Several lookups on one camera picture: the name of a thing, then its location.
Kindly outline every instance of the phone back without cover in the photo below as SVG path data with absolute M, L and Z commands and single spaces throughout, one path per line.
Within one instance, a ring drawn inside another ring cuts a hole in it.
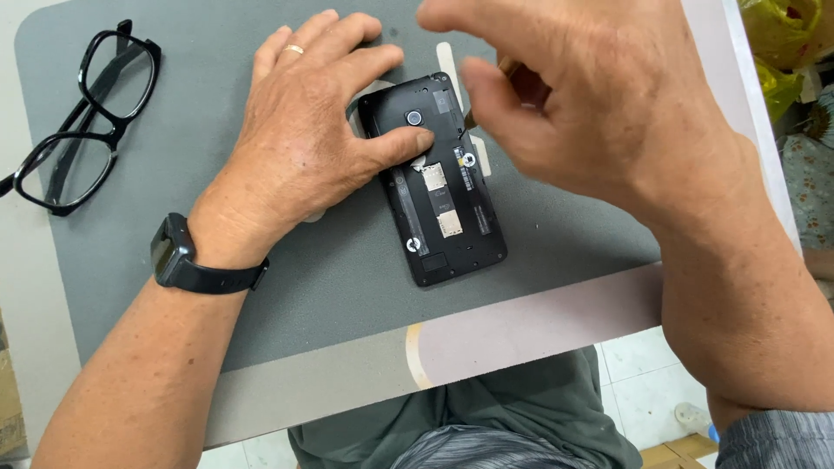
M 507 247 L 480 161 L 449 76 L 435 73 L 359 99 L 369 138 L 417 122 L 435 133 L 422 158 L 379 177 L 394 212 L 403 250 L 419 286 L 434 285 L 506 259 Z

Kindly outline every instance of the desk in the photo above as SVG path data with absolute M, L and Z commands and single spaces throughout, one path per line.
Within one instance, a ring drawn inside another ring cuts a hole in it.
M 0 170 L 31 148 L 14 57 L 18 26 L 52 0 L 0 6 Z M 712 90 L 735 130 L 758 147 L 771 201 L 798 248 L 756 70 L 735 0 L 685 0 Z M 80 370 L 46 211 L 0 201 L 0 304 L 29 449 Z M 647 265 L 421 324 L 223 373 L 206 446 L 219 446 L 358 406 L 477 376 L 660 323 L 661 267 Z

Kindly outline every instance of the man's right hand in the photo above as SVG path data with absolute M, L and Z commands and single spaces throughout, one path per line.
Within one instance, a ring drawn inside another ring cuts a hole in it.
M 417 20 L 481 37 L 553 88 L 539 114 L 491 63 L 462 69 L 475 119 L 522 173 L 652 229 L 707 224 L 733 199 L 769 209 L 755 148 L 718 108 L 679 2 L 425 0 Z

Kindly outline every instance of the gray work mat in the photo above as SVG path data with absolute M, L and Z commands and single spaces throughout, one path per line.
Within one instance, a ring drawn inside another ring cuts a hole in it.
M 433 34 L 414 22 L 418 0 L 73 0 L 33 13 L 15 41 L 33 143 L 58 129 L 80 98 L 84 49 L 104 29 L 134 20 L 133 35 L 163 50 L 158 86 L 119 145 L 101 191 L 66 219 L 51 218 L 63 283 L 86 362 L 151 274 L 149 243 L 170 211 L 187 214 L 234 146 L 254 51 L 282 24 L 336 6 L 384 24 L 381 38 L 405 49 L 402 83 L 438 71 L 435 47 L 457 59 L 492 57 L 464 34 Z M 250 295 L 224 364 L 257 365 L 423 320 L 655 262 L 650 232 L 628 214 L 528 180 L 486 138 L 487 184 L 508 259 L 423 290 L 411 278 L 384 192 L 375 180 L 302 224 L 270 254 L 272 269 Z

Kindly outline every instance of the gold ring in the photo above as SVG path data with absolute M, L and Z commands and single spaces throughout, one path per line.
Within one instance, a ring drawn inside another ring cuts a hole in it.
M 304 49 L 295 44 L 290 44 L 289 46 L 285 47 L 284 50 L 291 50 L 293 52 L 297 52 L 299 54 L 304 54 Z

